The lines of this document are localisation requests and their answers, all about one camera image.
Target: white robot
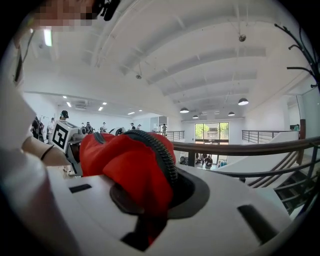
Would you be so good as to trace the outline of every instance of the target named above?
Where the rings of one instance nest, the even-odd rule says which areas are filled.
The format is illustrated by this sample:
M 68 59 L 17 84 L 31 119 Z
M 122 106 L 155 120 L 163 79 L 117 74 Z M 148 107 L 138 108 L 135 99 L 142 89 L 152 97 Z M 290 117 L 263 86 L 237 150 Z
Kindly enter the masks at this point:
M 118 136 L 120 134 L 123 134 L 126 132 L 126 129 L 124 127 L 117 127 L 112 129 L 109 133 L 114 135 L 114 136 Z

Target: black cable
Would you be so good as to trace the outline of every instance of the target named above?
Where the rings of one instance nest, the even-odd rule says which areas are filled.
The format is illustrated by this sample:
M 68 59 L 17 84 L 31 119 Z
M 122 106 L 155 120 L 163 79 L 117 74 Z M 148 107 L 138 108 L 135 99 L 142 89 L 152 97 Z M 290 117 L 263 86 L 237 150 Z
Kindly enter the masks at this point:
M 34 30 L 34 31 L 32 32 L 32 34 L 31 34 L 30 38 L 29 38 L 29 41 L 28 41 L 28 44 L 27 44 L 27 46 L 26 46 L 26 51 L 25 51 L 25 54 L 24 54 L 22 63 L 25 62 L 25 59 L 26 59 L 27 54 L 28 54 L 28 50 L 29 50 L 29 46 L 30 46 L 31 40 L 32 40 L 32 38 L 34 37 L 35 32 L 36 32 L 36 31 Z
M 54 145 L 52 145 L 51 147 L 49 147 L 49 148 L 42 154 L 42 156 L 41 156 L 41 158 L 40 158 L 41 161 L 44 160 L 46 154 L 48 154 L 48 152 L 49 152 L 50 150 L 52 150 L 53 147 L 54 147 Z

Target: brown handrail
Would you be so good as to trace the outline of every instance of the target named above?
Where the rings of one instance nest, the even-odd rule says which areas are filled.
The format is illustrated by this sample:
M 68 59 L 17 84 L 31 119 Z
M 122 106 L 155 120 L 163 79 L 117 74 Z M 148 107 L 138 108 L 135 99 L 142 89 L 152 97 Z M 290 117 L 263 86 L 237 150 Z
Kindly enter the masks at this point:
M 212 145 L 173 142 L 174 150 L 183 152 L 215 154 L 223 156 L 263 156 L 289 153 L 312 148 L 320 144 L 320 136 L 288 142 L 255 145 Z

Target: red fabric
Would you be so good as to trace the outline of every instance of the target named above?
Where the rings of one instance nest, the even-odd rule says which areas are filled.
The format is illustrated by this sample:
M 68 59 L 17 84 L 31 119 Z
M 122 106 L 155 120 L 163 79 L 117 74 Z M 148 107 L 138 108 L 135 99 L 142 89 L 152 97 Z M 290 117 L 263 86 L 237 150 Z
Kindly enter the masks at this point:
M 150 133 L 169 150 L 174 161 L 173 144 L 164 136 Z M 80 146 L 83 176 L 105 174 L 120 184 L 145 213 L 152 217 L 167 215 L 173 191 L 159 168 L 154 151 L 127 135 L 102 134 L 105 144 L 88 134 Z

